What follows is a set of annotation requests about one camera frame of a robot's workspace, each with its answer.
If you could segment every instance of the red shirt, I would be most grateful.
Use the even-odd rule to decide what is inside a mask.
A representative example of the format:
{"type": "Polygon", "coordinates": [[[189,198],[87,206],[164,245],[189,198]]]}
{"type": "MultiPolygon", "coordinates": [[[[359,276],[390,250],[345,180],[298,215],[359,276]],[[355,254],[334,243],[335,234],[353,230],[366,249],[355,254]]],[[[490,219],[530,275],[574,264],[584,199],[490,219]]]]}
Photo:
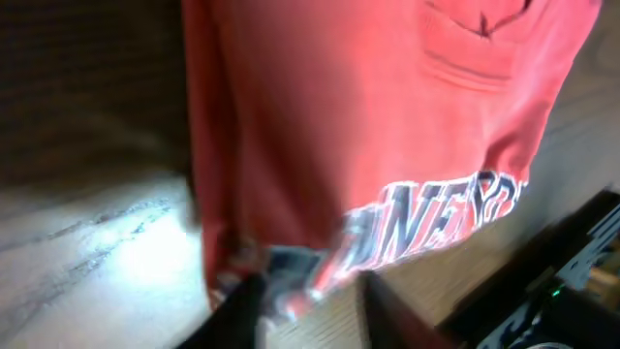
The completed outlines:
{"type": "Polygon", "coordinates": [[[209,286],[280,246],[319,298],[509,213],[600,5],[184,0],[209,286]]]}

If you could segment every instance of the wood grain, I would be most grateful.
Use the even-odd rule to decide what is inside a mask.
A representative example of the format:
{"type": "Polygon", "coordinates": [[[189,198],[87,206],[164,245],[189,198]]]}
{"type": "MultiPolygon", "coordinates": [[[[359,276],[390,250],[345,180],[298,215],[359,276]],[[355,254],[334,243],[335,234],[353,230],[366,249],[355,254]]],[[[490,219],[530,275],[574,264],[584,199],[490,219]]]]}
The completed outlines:
{"type": "MultiPolygon", "coordinates": [[[[384,276],[432,321],[620,183],[620,2],[577,57],[516,212],[384,276]]],[[[206,314],[171,0],[0,4],[0,347],[167,348],[206,314]]],[[[358,348],[353,288],[271,334],[358,348]]]]}

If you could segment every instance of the wooden table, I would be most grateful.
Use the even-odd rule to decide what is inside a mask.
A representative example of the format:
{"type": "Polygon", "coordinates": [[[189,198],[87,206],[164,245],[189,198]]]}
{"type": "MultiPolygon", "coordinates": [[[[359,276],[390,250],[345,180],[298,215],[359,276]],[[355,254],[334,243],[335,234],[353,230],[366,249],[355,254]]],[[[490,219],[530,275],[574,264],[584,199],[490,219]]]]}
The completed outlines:
{"type": "MultiPolygon", "coordinates": [[[[620,1],[607,1],[516,212],[385,272],[429,321],[543,225],[620,182],[617,18],[620,1]]],[[[7,0],[0,23],[0,347],[173,346],[207,313],[177,2],[7,0]]],[[[272,345],[357,348],[353,292],[272,345]]]]}

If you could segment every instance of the wooden floor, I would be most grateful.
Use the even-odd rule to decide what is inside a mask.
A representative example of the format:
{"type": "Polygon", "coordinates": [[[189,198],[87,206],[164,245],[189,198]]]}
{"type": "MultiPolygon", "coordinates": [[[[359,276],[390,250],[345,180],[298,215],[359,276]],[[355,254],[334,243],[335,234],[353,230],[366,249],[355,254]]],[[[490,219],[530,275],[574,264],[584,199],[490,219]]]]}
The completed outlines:
{"type": "MultiPolygon", "coordinates": [[[[620,183],[618,18],[620,0],[607,1],[517,211],[385,273],[430,321],[540,227],[620,183]]],[[[177,2],[6,0],[0,28],[0,347],[173,346],[207,314],[177,2]]],[[[270,342],[359,347],[352,294],[270,342]]]]}

